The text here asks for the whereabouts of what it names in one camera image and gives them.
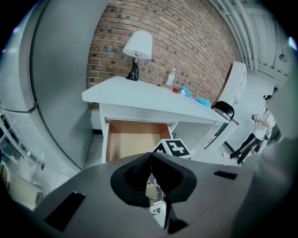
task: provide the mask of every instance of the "black lamp base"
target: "black lamp base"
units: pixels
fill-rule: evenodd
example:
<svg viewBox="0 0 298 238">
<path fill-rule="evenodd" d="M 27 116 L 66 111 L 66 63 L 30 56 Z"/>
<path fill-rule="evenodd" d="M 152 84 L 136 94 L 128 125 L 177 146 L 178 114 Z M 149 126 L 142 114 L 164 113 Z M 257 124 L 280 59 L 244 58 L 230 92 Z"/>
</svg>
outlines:
<svg viewBox="0 0 298 238">
<path fill-rule="evenodd" d="M 138 81 L 139 79 L 139 67 L 136 62 L 132 63 L 132 69 L 129 73 L 129 75 L 126 77 L 126 79 L 130 79 L 133 81 Z"/>
</svg>

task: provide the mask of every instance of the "white shirt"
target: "white shirt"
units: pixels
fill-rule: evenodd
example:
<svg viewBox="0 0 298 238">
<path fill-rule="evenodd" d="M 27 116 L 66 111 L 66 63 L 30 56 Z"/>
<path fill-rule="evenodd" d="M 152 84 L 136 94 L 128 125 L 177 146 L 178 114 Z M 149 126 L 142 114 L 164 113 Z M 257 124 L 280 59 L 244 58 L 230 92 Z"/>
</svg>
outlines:
<svg viewBox="0 0 298 238">
<path fill-rule="evenodd" d="M 269 110 L 265 112 L 265 114 L 261 117 L 261 119 L 264 121 L 267 121 L 270 124 L 270 128 L 266 127 L 261 122 L 257 122 L 253 130 L 253 134 L 259 140 L 263 140 L 265 135 L 267 136 L 267 138 L 270 138 L 272 133 L 272 128 L 275 126 L 275 119 Z"/>
</svg>

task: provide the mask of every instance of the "person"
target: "person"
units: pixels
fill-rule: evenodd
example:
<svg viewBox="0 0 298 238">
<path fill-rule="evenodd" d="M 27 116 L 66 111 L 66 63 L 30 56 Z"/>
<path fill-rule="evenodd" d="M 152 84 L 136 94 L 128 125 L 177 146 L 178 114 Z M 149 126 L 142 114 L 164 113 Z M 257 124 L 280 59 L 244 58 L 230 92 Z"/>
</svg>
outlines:
<svg viewBox="0 0 298 238">
<path fill-rule="evenodd" d="M 264 96 L 266 104 L 268 103 L 269 99 L 272 97 L 272 95 L 266 95 Z M 249 135 L 246 141 L 242 143 L 240 148 L 233 152 L 232 154 L 228 154 L 226 152 L 223 152 L 223 156 L 226 159 L 235 159 L 237 160 L 238 165 L 242 164 L 243 160 L 245 157 L 248 155 L 250 152 L 251 148 L 254 145 L 258 145 L 265 136 L 267 139 L 270 138 L 271 133 L 272 133 L 272 128 L 275 126 L 275 120 L 272 114 L 269 112 L 267 109 L 267 106 L 265 106 L 266 110 L 263 115 L 252 115 L 251 118 L 255 121 L 255 127 L 253 129 L 253 132 Z"/>
</svg>

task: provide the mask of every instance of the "wooden drawer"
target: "wooden drawer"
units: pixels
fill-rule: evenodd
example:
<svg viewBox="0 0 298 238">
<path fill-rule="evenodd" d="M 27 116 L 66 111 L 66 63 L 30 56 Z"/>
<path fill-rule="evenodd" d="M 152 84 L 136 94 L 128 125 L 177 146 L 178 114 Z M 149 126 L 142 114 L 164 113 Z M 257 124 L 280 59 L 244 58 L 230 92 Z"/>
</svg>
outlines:
<svg viewBox="0 0 298 238">
<path fill-rule="evenodd" d="M 151 152 L 161 139 L 172 139 L 169 124 L 107 120 L 102 163 Z"/>
</svg>

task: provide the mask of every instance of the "black chair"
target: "black chair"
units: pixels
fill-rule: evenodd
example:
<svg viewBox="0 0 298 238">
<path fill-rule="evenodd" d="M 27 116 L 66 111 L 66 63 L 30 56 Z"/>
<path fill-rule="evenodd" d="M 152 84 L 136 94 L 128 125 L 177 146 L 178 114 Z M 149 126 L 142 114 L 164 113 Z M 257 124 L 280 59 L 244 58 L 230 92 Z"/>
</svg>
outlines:
<svg viewBox="0 0 298 238">
<path fill-rule="evenodd" d="M 221 116 L 223 116 L 224 118 L 226 118 L 228 121 L 232 121 L 235 115 L 234 108 L 230 104 L 224 101 L 217 102 L 214 105 L 213 110 L 216 111 Z M 229 123 L 224 123 L 219 128 L 219 130 L 215 133 L 215 138 L 213 140 L 211 139 L 211 142 L 209 141 L 209 145 L 207 145 L 206 148 L 204 148 L 205 150 L 213 143 L 213 141 L 217 139 L 217 137 L 224 131 L 224 129 L 227 127 L 228 124 Z"/>
</svg>

